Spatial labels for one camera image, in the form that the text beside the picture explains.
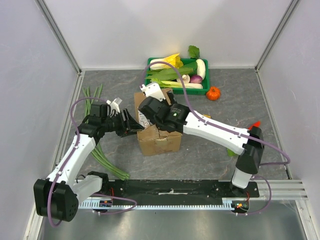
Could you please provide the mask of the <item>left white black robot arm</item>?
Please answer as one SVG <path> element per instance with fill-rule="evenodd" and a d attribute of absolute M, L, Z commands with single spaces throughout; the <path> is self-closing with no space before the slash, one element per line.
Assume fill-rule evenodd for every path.
<path fill-rule="evenodd" d="M 79 183 L 78 173 L 90 153 L 105 133 L 119 137 L 134 135 L 144 127 L 125 108 L 115 109 L 113 102 L 94 102 L 89 114 L 78 126 L 66 154 L 45 179 L 37 179 L 34 186 L 36 213 L 50 220 L 70 222 L 79 205 L 93 194 L 106 196 L 110 191 L 108 176 L 90 172 Z"/>

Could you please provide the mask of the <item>brown cardboard express box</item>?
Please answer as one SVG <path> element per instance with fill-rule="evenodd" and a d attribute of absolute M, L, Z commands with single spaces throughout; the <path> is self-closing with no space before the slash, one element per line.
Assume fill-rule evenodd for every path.
<path fill-rule="evenodd" d="M 159 130 L 138 110 L 139 105 L 145 99 L 142 92 L 134 93 L 135 119 L 144 127 L 137 133 L 138 143 L 144 156 L 153 156 L 164 153 L 178 152 L 180 150 L 182 134 L 174 131 Z"/>

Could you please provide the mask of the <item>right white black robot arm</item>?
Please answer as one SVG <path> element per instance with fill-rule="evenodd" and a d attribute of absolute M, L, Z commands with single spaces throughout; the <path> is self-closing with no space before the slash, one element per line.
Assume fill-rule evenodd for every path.
<path fill-rule="evenodd" d="M 236 128 L 199 114 L 183 104 L 169 104 L 166 100 L 146 97 L 138 110 L 161 131 L 193 135 L 224 146 L 238 155 L 229 191 L 242 196 L 253 175 L 258 173 L 265 149 L 259 127 Z"/>

